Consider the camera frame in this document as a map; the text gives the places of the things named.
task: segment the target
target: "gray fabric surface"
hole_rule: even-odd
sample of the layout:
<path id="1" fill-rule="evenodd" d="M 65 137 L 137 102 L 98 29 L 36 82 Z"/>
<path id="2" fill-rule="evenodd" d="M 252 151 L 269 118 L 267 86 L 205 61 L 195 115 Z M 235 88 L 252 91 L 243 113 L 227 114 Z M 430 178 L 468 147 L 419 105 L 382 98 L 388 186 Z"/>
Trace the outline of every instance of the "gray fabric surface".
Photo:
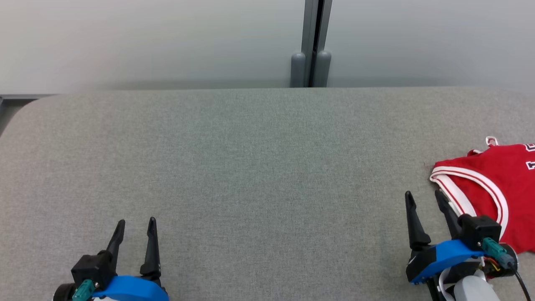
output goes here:
<path id="1" fill-rule="evenodd" d="M 448 239 L 434 162 L 488 135 L 534 142 L 534 112 L 520 94 L 481 88 L 38 100 L 0 138 L 1 299 L 50 300 L 123 218 L 118 272 L 137 275 L 153 215 L 171 300 L 430 300 L 404 273 L 404 192 L 433 242 Z M 520 261 L 535 295 L 535 256 Z M 513 277 L 491 283 L 523 299 Z"/>

